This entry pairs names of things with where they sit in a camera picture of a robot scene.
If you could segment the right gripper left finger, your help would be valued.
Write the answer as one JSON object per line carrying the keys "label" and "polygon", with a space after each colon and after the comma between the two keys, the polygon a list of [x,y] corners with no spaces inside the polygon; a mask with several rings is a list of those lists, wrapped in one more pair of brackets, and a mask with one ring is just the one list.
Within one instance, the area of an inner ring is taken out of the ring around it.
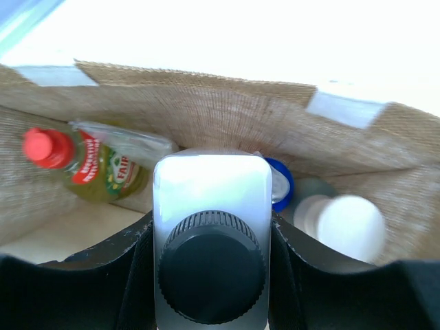
{"label": "right gripper left finger", "polygon": [[154,329],[153,217],[64,261],[1,255],[2,329]]}

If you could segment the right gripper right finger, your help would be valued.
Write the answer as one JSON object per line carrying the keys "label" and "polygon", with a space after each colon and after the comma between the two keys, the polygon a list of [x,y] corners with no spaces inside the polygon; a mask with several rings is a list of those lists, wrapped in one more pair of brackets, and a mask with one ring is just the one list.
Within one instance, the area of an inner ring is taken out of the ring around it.
{"label": "right gripper right finger", "polygon": [[438,329],[439,262],[357,261],[272,215],[270,329]]}

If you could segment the grey bottle beige pump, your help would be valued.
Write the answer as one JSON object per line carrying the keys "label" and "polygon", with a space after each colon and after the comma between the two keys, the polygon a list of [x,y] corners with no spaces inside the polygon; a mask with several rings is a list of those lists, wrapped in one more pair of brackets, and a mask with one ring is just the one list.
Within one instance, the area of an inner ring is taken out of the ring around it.
{"label": "grey bottle beige pump", "polygon": [[296,182],[292,202],[294,226],[328,248],[365,263],[384,251],[386,223],[372,201],[306,178]]}

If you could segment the orange blue pump bottle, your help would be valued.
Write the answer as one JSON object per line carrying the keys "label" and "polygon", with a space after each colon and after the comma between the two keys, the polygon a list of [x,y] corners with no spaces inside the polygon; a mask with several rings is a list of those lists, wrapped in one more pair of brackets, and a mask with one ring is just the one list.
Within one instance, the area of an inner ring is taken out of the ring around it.
{"label": "orange blue pump bottle", "polygon": [[290,204],[294,194],[294,179],[284,163],[265,157],[272,171],[272,209],[281,212]]}

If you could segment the green dish soap red cap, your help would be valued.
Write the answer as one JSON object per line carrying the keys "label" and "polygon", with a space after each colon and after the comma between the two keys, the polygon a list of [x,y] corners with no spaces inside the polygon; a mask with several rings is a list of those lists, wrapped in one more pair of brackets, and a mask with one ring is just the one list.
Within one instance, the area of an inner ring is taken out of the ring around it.
{"label": "green dish soap red cap", "polygon": [[149,171],[80,129],[33,127],[23,136],[24,155],[51,171],[63,185],[89,202],[111,203],[142,192]]}

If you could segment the white bottle black cap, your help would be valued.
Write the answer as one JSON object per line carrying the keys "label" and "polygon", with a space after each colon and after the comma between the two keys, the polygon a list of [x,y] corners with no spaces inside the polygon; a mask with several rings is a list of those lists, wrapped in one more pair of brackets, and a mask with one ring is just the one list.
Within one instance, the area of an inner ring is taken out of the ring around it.
{"label": "white bottle black cap", "polygon": [[264,329],[272,173],[250,154],[165,157],[153,176],[159,329]]}

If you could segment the brown burlap canvas bag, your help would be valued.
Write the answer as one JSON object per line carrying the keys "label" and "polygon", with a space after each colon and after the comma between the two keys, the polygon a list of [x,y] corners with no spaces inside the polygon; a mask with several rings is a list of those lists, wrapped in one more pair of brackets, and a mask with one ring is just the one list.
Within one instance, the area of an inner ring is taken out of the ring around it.
{"label": "brown burlap canvas bag", "polygon": [[1,67],[1,251],[33,263],[63,260],[137,221],[151,192],[91,205],[24,158],[30,127],[71,120],[152,131],[184,148],[241,149],[361,195],[386,217],[380,263],[439,257],[439,116],[391,102],[367,111],[318,110],[313,85],[256,82],[184,71],[78,61],[83,81],[49,68],[42,87]]}

